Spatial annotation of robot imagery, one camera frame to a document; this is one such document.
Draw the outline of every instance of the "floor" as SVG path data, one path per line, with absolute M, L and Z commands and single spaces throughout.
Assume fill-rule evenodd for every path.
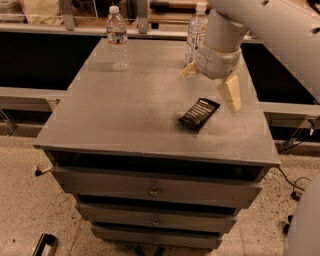
M 65 194 L 51 173 L 35 177 L 49 161 L 32 143 L 36 129 L 18 127 L 6 136 L 0 123 L 0 255 L 32 255 L 42 233 L 57 237 L 54 247 L 44 255 L 55 256 L 136 256 L 140 246 L 146 256 L 155 255 L 153 245 L 104 242 L 93 236 L 90 224 L 74 208 L 75 199 Z M 320 173 L 320 150 L 316 143 L 301 144 L 292 155 L 281 154 L 282 170 L 288 179 L 301 176 L 313 179 Z M 277 169 L 263 180 L 263 190 L 251 207 L 242 210 L 238 221 L 217 250 L 165 247 L 164 256 L 276 256 L 282 255 L 285 236 L 282 228 L 296 208 L 292 186 Z M 308 181 L 298 183 L 307 187 Z

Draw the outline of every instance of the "water bottle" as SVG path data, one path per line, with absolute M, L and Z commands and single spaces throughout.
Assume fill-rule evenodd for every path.
M 118 6 L 110 6 L 107 17 L 107 37 L 109 52 L 114 70 L 124 71 L 128 68 L 127 30 Z
M 204 33 L 208 23 L 206 9 L 206 3 L 197 3 L 196 14 L 189 21 L 185 56 L 186 65 L 194 60 L 196 50 L 198 50 L 200 42 L 204 39 Z

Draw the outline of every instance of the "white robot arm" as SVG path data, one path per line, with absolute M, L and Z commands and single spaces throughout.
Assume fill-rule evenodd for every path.
M 307 0 L 208 0 L 208 17 L 196 65 L 211 79 L 228 77 L 250 31 L 320 102 L 320 15 Z

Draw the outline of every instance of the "gray cabinet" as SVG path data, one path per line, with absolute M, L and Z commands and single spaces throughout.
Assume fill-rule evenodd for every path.
M 112 71 L 105 48 L 101 40 L 35 147 L 98 238 L 217 248 L 279 165 L 244 62 L 235 114 L 218 81 L 176 79 L 184 42 L 130 41 L 126 72 Z M 221 107 L 196 133 L 177 119 L 203 97 Z

